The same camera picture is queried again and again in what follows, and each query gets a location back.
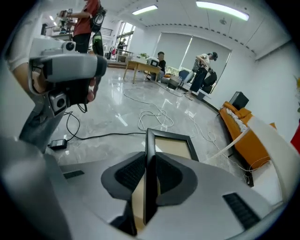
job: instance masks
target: wooden table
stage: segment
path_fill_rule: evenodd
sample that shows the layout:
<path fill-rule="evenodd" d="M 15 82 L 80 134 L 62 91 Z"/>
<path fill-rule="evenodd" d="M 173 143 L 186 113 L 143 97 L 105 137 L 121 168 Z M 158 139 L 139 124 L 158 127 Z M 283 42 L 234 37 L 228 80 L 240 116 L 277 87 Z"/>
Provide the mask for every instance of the wooden table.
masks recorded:
<path fill-rule="evenodd" d="M 136 75 L 137 70 L 146 71 L 148 73 L 156 73 L 155 81 L 158 80 L 158 74 L 159 74 L 160 68 L 153 67 L 153 66 L 150 66 L 150 65 L 147 65 L 144 63 L 140 63 L 140 62 L 135 62 L 135 61 L 128 61 L 123 79 L 125 79 L 127 69 L 130 67 L 134 68 L 134 70 L 135 70 L 135 74 L 133 76 L 133 83 L 135 83 L 135 75 Z"/>

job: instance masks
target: white sleeve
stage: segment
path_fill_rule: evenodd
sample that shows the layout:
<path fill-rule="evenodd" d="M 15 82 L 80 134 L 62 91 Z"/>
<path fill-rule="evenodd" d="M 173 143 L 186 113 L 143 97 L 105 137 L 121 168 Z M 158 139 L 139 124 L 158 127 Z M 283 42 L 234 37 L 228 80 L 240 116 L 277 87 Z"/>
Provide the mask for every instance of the white sleeve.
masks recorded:
<path fill-rule="evenodd" d="M 7 58 L 11 71 L 28 62 L 33 38 L 41 34 L 41 20 L 42 12 L 37 3 L 19 26 L 11 43 Z"/>

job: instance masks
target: red shirt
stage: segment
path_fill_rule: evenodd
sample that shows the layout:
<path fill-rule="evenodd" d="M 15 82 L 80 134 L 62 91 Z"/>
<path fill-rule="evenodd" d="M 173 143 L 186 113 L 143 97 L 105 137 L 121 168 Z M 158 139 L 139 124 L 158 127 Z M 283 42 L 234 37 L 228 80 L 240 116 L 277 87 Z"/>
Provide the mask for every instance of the red shirt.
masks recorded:
<path fill-rule="evenodd" d="M 88 0 L 85 7 L 83 8 L 83 12 L 88 12 L 92 16 L 95 16 L 96 13 L 99 10 L 99 0 Z M 90 18 L 80 18 L 78 19 L 75 27 L 74 27 L 74 32 L 73 36 L 78 35 L 78 34 L 84 34 L 84 33 L 91 33 L 90 29 Z"/>

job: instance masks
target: black pants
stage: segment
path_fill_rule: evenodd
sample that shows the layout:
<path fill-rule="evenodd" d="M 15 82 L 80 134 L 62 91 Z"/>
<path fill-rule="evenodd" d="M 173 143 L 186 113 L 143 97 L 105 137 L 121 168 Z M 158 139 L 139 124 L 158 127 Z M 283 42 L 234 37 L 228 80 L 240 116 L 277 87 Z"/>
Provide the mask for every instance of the black pants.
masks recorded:
<path fill-rule="evenodd" d="M 90 33 L 78 34 L 73 37 L 73 41 L 76 42 L 75 51 L 79 53 L 87 53 L 90 43 Z"/>
<path fill-rule="evenodd" d="M 207 71 L 206 69 L 204 68 L 200 68 L 197 73 L 196 73 L 196 76 L 195 76 L 195 79 L 193 81 L 193 84 L 190 88 L 190 91 L 193 91 L 193 92 L 197 92 L 199 91 L 200 87 L 202 86 L 202 83 L 205 79 L 207 75 Z"/>

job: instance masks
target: black backpack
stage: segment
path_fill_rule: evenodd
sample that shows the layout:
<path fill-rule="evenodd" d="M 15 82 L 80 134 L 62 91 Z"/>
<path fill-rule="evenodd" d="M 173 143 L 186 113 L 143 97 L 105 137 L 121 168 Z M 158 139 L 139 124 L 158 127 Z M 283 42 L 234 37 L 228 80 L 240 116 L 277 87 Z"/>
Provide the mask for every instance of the black backpack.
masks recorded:
<path fill-rule="evenodd" d="M 92 32 L 99 32 L 107 10 L 100 7 L 95 16 L 90 18 L 90 29 Z"/>

